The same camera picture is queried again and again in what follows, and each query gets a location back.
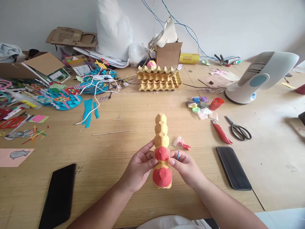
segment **scissors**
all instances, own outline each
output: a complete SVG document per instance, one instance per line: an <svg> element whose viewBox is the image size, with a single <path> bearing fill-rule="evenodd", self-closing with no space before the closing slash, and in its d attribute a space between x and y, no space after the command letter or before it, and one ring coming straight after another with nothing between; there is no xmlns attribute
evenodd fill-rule
<svg viewBox="0 0 305 229"><path fill-rule="evenodd" d="M237 139L239 139L239 140L241 140L241 141L245 141L246 139L251 139L252 138L252 136L251 136L251 134L250 134L250 132L246 129L246 128L244 128L244 127L242 127L242 126L239 126L239 125L237 125L237 124L235 124L233 121L231 121L231 119L229 119L227 116L226 116L226 118L227 118L227 120L231 123L231 133L234 135L234 137L236 137Z"/></svg>
<svg viewBox="0 0 305 229"><path fill-rule="evenodd" d="M19 124L21 124L24 121L24 115L26 115L25 112L23 112L22 114L14 117L14 118L8 119L7 121L3 122L0 125L0 129L15 128L15 127L17 127Z"/></svg>

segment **phone screen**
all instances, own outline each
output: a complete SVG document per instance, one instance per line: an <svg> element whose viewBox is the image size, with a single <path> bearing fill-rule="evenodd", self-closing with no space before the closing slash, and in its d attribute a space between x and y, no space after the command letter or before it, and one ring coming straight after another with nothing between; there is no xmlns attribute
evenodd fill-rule
<svg viewBox="0 0 305 229"><path fill-rule="evenodd" d="M231 188L252 190L251 184L231 147L217 147L218 156Z"/></svg>
<svg viewBox="0 0 305 229"><path fill-rule="evenodd" d="M76 164L52 174L38 229L52 229L70 218Z"/></svg>

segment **pink paper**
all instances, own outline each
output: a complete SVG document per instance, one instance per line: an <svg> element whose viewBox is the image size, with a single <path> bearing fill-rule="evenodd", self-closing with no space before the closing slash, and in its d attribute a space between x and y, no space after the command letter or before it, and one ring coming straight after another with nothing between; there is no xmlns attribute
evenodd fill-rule
<svg viewBox="0 0 305 229"><path fill-rule="evenodd" d="M0 149L0 167L18 167L34 149Z"/></svg>
<svg viewBox="0 0 305 229"><path fill-rule="evenodd" d="M44 116L44 115L36 115L35 117L33 117L30 122L41 122L42 120L44 120L45 118L48 118L48 116Z"/></svg>

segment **red utility knife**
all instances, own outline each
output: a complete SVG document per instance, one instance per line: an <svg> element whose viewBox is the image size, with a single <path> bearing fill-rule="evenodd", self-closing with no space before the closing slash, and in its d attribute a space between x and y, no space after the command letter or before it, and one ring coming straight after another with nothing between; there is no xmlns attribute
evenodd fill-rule
<svg viewBox="0 0 305 229"><path fill-rule="evenodd" d="M217 122L216 122L214 119L212 119L211 122L213 123L213 126L215 127L215 129L216 129L218 135L220 136L220 139L221 139L224 143L226 143L226 144L228 144L228 145L233 144L233 142L231 142L231 141L228 139L228 137L226 136L225 132L223 132L223 130L222 130L222 128L220 127L220 125L218 125Z"/></svg>

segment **yellow box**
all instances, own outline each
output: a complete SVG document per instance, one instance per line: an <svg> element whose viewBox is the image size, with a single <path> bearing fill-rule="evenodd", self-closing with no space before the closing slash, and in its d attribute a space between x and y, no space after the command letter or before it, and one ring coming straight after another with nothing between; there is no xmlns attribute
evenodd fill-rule
<svg viewBox="0 0 305 229"><path fill-rule="evenodd" d="M179 64L197 64L200 55L197 53L181 53Z"/></svg>

